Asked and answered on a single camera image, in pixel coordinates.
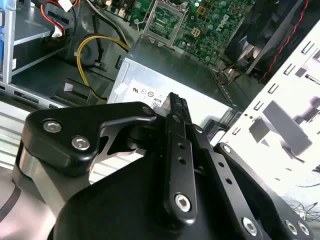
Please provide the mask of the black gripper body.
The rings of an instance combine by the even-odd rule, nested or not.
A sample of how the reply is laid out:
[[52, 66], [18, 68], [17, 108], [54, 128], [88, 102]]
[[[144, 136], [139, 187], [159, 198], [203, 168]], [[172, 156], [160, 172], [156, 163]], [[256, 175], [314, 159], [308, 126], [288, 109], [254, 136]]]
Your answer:
[[56, 240], [223, 240], [210, 215], [202, 166], [188, 126], [167, 126], [163, 148], [81, 190], [60, 212]]

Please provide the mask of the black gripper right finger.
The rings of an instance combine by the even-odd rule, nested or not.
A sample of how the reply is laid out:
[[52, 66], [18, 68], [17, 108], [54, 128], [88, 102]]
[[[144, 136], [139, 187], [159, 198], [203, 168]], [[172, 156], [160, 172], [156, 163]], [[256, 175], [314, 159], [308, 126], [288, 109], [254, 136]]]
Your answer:
[[213, 222], [224, 240], [313, 240], [312, 229], [227, 144], [212, 147], [203, 130], [192, 124], [187, 101], [180, 100], [188, 122], [194, 159], [203, 167], [211, 199], [219, 206]]

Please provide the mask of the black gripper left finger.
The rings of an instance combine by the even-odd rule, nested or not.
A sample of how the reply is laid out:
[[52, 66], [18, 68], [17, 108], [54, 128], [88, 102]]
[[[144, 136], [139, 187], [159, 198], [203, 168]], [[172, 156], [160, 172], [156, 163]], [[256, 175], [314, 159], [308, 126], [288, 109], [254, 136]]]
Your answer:
[[133, 162], [164, 147], [167, 126], [188, 126], [170, 93], [165, 116], [142, 102], [38, 110], [25, 121], [17, 163], [52, 211]]

